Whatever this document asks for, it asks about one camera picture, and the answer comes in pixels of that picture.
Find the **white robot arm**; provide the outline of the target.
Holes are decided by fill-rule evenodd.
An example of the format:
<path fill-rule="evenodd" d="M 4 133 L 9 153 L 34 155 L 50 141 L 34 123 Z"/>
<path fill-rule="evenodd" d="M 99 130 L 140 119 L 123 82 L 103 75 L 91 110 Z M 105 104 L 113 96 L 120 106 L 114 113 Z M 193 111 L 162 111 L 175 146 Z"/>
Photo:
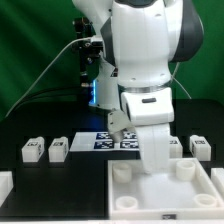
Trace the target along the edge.
<path fill-rule="evenodd" d="M 113 140 L 136 132 L 145 172 L 165 169 L 174 120 L 168 64 L 192 58 L 203 42 L 192 0 L 72 1 L 102 45 L 91 105 L 109 112 Z"/>

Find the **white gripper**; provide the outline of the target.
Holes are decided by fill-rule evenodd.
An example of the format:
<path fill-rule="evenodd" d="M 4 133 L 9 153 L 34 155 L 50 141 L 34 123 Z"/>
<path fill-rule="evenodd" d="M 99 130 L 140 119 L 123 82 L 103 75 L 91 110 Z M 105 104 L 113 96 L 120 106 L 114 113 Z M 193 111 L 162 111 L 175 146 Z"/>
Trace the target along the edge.
<path fill-rule="evenodd" d="M 170 158 L 168 123 L 135 128 L 143 170 L 147 174 L 165 170 Z"/>

